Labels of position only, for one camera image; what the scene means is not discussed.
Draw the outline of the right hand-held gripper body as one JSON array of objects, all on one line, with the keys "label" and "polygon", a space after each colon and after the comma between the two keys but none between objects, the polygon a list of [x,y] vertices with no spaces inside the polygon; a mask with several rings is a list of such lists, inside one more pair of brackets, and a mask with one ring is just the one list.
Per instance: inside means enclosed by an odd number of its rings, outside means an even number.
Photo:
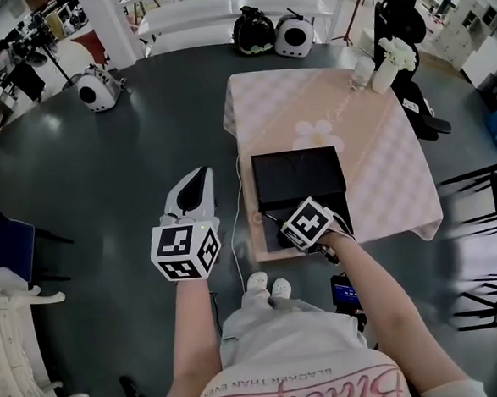
[{"label": "right hand-held gripper body", "polygon": [[302,255],[323,255],[335,265],[340,262],[330,247],[318,243],[334,221],[328,208],[309,196],[297,207],[279,209],[278,215],[279,245],[282,248],[293,248]]}]

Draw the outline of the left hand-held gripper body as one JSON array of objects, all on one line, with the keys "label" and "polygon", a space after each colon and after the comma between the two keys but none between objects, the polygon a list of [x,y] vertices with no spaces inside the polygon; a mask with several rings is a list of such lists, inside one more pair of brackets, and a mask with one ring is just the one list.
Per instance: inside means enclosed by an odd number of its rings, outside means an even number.
[{"label": "left hand-held gripper body", "polygon": [[152,228],[151,261],[169,281],[207,279],[221,251],[217,218],[175,218],[166,214]]}]

